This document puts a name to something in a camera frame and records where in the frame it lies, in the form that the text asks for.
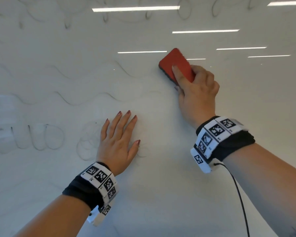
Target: person's right hand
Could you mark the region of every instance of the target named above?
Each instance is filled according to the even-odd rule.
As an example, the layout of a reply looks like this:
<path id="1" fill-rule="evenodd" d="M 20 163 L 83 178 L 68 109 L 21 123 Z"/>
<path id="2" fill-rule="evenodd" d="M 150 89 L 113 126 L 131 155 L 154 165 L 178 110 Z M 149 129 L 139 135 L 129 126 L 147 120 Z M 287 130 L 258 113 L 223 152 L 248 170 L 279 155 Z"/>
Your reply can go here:
<path id="1" fill-rule="evenodd" d="M 179 93 L 179 106 L 183 117 L 195 129 L 215 116 L 215 97 L 219 84 L 214 74 L 201 66 L 191 65 L 196 74 L 190 83 L 177 66 L 173 66 L 174 76 L 179 84 L 175 89 Z"/>

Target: qr code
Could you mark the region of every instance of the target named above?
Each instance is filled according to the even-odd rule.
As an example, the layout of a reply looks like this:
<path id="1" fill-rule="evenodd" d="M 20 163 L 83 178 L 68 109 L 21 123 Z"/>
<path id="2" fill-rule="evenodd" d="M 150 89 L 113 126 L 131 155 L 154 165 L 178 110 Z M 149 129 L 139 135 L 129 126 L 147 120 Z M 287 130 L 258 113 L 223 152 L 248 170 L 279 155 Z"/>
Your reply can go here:
<path id="1" fill-rule="evenodd" d="M 197 162 L 198 164 L 203 163 L 203 160 L 201 159 L 201 157 L 200 157 L 199 155 L 194 156 L 194 159 L 196 160 L 196 162 Z"/>
<path id="2" fill-rule="evenodd" d="M 111 178 L 108 178 L 108 180 L 103 184 L 106 191 L 109 191 L 109 189 L 113 186 L 113 181 Z"/>
<path id="3" fill-rule="evenodd" d="M 86 172 L 90 175 L 94 175 L 98 170 L 99 168 L 96 168 L 95 166 L 91 166 L 89 169 L 87 169 Z"/>
<path id="4" fill-rule="evenodd" d="M 106 178 L 107 178 L 107 174 L 105 174 L 102 170 L 100 170 L 95 176 L 94 176 L 94 178 L 98 181 L 98 182 L 100 182 L 100 183 L 102 183 L 103 182 L 103 180 L 105 180 Z"/>
<path id="5" fill-rule="evenodd" d="M 113 188 L 108 192 L 109 199 L 111 199 L 115 193 L 116 193 L 116 190 L 115 190 L 115 187 L 113 187 Z"/>
<path id="6" fill-rule="evenodd" d="M 110 209 L 111 209 L 111 207 L 110 207 L 109 205 L 107 205 L 107 206 L 105 207 L 105 209 L 102 211 L 102 214 L 103 214 L 103 215 L 107 215 L 107 213 L 110 211 Z"/>
<path id="7" fill-rule="evenodd" d="M 198 144 L 198 149 L 204 154 L 207 148 L 203 142 L 200 142 Z"/>
<path id="8" fill-rule="evenodd" d="M 209 131 L 214 135 L 218 136 L 221 133 L 225 132 L 225 130 L 218 124 L 214 125 L 213 127 L 209 128 Z"/>
<path id="9" fill-rule="evenodd" d="M 220 123 L 223 124 L 227 129 L 236 126 L 236 124 L 229 119 L 222 120 Z"/>
<path id="10" fill-rule="evenodd" d="M 204 135 L 202 136 L 201 139 L 202 139 L 202 141 L 203 141 L 207 146 L 208 146 L 208 145 L 211 143 L 211 141 L 213 140 L 213 138 L 211 138 L 207 132 L 204 133 Z"/>

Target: black cable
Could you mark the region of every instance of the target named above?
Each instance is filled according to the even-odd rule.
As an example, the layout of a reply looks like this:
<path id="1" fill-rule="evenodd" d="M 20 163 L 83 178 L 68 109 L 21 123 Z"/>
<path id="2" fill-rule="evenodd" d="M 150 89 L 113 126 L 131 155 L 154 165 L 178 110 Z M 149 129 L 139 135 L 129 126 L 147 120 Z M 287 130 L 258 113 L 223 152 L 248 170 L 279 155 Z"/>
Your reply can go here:
<path id="1" fill-rule="evenodd" d="M 222 164 L 222 163 L 214 163 L 214 165 L 215 165 L 215 166 L 217 166 L 217 165 L 221 165 L 221 166 L 225 167 L 225 168 L 227 169 L 227 171 L 229 171 L 228 168 L 227 168 L 224 164 Z M 232 179 L 234 180 L 234 184 L 236 185 L 236 188 L 237 188 L 237 192 L 238 192 L 239 199 L 240 199 L 240 202 L 241 202 L 241 207 L 242 207 L 242 210 L 243 210 L 243 216 L 244 216 L 244 218 L 245 218 L 245 222 L 246 222 L 247 234 L 248 234 L 248 237 L 250 237 L 249 226 L 248 226 L 248 221 L 247 221 L 247 216 L 246 216 L 246 212 L 245 212 L 245 207 L 243 206 L 243 202 L 242 202 L 241 194 L 240 194 L 240 191 L 239 191 L 239 188 L 238 188 L 238 185 L 237 185 L 237 182 L 236 182 L 234 176 L 232 175 L 232 173 L 230 173 L 230 175 L 231 175 Z"/>

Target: person's right forearm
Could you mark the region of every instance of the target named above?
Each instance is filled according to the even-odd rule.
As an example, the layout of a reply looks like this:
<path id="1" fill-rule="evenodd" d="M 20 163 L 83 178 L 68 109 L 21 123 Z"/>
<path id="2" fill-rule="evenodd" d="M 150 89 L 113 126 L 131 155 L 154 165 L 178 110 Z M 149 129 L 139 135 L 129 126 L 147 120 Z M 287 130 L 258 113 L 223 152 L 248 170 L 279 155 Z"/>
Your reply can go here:
<path id="1" fill-rule="evenodd" d="M 295 237 L 296 168 L 258 144 L 232 153 L 224 164 L 274 232 Z"/>

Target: person's left forearm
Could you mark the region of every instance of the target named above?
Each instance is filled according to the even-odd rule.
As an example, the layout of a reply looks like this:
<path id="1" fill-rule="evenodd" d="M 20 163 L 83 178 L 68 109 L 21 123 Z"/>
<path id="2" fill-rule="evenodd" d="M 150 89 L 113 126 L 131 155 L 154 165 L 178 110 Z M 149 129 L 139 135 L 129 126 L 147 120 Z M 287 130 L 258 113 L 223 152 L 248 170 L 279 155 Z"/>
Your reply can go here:
<path id="1" fill-rule="evenodd" d="M 60 195 L 24 226 L 16 237 L 75 237 L 90 214 L 80 199 Z"/>

